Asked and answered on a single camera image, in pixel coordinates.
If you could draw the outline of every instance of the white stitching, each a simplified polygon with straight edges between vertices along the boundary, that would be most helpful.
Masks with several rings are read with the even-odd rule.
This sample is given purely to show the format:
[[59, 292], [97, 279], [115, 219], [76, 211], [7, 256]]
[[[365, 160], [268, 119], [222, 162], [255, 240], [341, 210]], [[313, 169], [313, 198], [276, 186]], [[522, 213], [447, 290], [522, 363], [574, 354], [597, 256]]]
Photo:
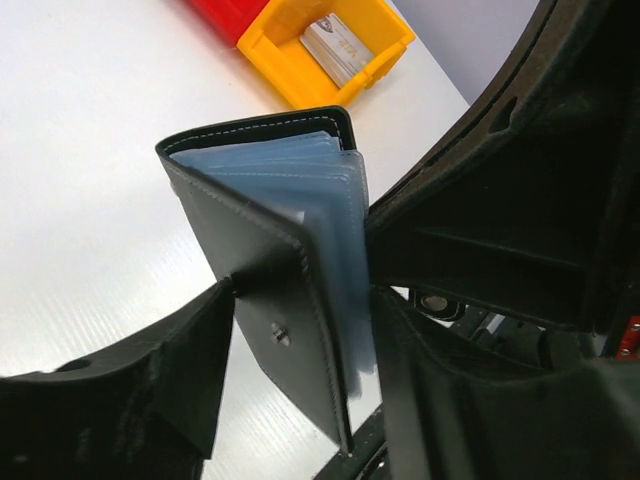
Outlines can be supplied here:
[[[313, 314], [314, 314], [314, 316], [315, 316], [315, 318], [317, 320], [317, 323], [319, 324], [318, 329], [320, 330], [320, 334], [321, 334], [321, 337], [322, 337], [322, 340], [323, 340], [322, 353], [323, 353], [323, 357], [324, 357], [323, 360], [324, 360], [324, 363], [325, 363], [325, 366], [326, 366], [327, 376], [329, 377], [329, 387], [331, 388], [331, 401], [332, 401], [332, 404], [333, 404], [332, 405], [333, 413], [334, 413], [334, 415], [336, 417], [338, 417], [339, 414], [338, 414], [338, 406], [337, 406], [337, 399], [336, 399], [337, 387], [335, 385], [334, 376], [331, 374], [331, 371], [330, 371], [329, 361], [328, 361], [329, 355], [327, 353], [327, 343], [329, 343], [328, 338], [327, 338], [328, 337], [328, 332], [324, 332], [323, 329], [320, 326], [324, 326], [325, 330], [327, 329], [327, 327], [326, 327], [325, 322], [323, 322], [321, 320], [321, 315], [319, 314], [318, 298], [316, 296], [314, 288], [310, 284], [310, 276], [308, 274], [308, 270], [309, 270], [308, 258], [307, 258], [307, 255], [306, 255], [305, 251], [304, 251], [304, 248], [302, 247], [300, 242], [298, 240], [296, 240], [295, 238], [291, 237], [290, 235], [288, 235], [287, 233], [285, 233], [285, 232], [283, 232], [281, 230], [278, 230], [277, 228], [274, 228], [272, 225], [265, 224], [265, 223], [261, 222], [259, 219], [253, 218], [252, 216], [248, 215], [248, 212], [243, 211], [243, 210], [235, 207], [234, 205], [229, 204], [222, 197], [219, 197], [219, 196], [215, 195], [214, 192], [211, 192], [211, 191], [205, 189], [203, 186], [198, 185], [197, 183], [195, 183], [193, 180], [191, 180], [189, 177], [187, 177], [184, 173], [182, 173], [180, 170], [178, 170], [173, 165], [171, 165], [169, 163], [165, 163], [165, 164], [166, 164], [167, 168], [169, 168], [169, 170], [171, 170], [173, 173], [178, 175], [180, 178], [182, 178], [188, 184], [190, 184], [193, 187], [197, 188], [202, 193], [204, 193], [205, 195], [211, 197], [212, 199], [218, 201], [221, 205], [227, 207], [232, 212], [237, 213], [238, 215], [240, 215], [241, 217], [245, 218], [246, 220], [248, 220], [249, 222], [251, 222], [255, 226], [263, 229], [265, 232], [270, 233], [270, 234], [282, 239], [287, 244], [291, 245], [298, 252], [298, 255], [300, 255], [300, 257], [301, 257], [300, 266], [302, 268], [303, 277], [304, 277], [305, 282], [307, 283], [307, 285], [309, 287], [309, 292], [311, 292], [310, 296], [311, 296], [312, 311], [313, 311]], [[338, 437], [342, 437], [343, 436], [341, 434], [341, 431], [340, 431], [339, 428], [337, 429], [337, 434], [338, 434]]]
[[342, 136], [340, 134], [340, 128], [338, 128], [338, 122], [336, 122], [333, 118], [327, 117], [325, 115], [325, 116], [319, 116], [319, 117], [293, 118], [291, 120], [284, 120], [282, 122], [263, 123], [261, 125], [249, 125], [247, 127], [234, 128], [232, 130], [225, 130], [223, 132], [209, 132], [209, 133], [205, 133], [205, 134], [202, 134], [202, 135], [193, 135], [191, 137], [183, 138], [181, 140], [178, 140], [177, 142], [172, 143], [171, 145], [166, 146], [164, 148], [164, 150], [166, 152], [170, 148], [175, 147], [176, 145], [180, 145], [181, 143], [188, 142], [189, 140], [196, 140], [196, 139], [199, 139], [199, 138], [207, 138], [207, 137], [215, 137], [217, 135], [226, 135], [228, 133], [242, 132], [244, 130], [253, 130], [255, 128], [276, 127], [278, 125], [287, 125], [289, 123], [307, 122], [307, 121], [312, 121], [312, 120], [330, 120], [333, 123], [333, 125], [336, 127], [336, 132], [338, 133], [338, 141], [340, 142], [340, 148], [343, 148]]

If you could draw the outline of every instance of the gray wall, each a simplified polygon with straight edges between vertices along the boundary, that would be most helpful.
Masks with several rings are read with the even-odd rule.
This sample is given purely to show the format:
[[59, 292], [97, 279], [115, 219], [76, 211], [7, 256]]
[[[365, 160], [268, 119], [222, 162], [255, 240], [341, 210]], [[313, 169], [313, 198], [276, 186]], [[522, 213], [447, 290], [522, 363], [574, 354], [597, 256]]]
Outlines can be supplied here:
[[502, 66], [538, 0], [394, 0], [460, 93], [473, 103]]

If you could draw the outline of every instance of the red plastic container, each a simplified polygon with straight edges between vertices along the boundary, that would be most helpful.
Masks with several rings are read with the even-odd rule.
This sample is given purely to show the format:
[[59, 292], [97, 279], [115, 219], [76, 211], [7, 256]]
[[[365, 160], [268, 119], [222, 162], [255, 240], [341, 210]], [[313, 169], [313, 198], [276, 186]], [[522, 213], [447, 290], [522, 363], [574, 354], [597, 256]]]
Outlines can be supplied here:
[[224, 39], [236, 45], [269, 0], [188, 0]]

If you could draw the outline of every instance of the stack of cards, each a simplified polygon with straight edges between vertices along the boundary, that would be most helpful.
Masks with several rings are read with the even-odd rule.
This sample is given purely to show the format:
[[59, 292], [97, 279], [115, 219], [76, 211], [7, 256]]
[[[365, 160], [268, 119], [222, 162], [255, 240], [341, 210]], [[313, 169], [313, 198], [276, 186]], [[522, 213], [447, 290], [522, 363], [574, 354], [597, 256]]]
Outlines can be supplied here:
[[375, 363], [364, 237], [369, 204], [360, 153], [342, 151], [338, 138], [320, 131], [185, 150], [172, 158], [302, 225], [313, 237], [341, 330], [346, 381], [357, 391], [357, 371], [372, 371]]
[[300, 42], [340, 88], [374, 58], [335, 13], [312, 23]]

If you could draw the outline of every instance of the white tabletop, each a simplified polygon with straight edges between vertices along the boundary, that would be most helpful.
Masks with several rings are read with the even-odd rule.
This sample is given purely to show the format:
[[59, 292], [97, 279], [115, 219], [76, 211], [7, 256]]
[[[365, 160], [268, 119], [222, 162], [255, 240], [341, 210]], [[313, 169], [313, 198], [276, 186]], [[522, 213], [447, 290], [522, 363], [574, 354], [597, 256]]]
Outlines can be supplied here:
[[[153, 147], [286, 110], [180, 0], [0, 2], [0, 375], [52, 370], [213, 281]], [[416, 41], [349, 108], [373, 200], [467, 104]], [[352, 406], [379, 403], [375, 376]], [[336, 447], [257, 367], [236, 329], [203, 478], [310, 478]]]

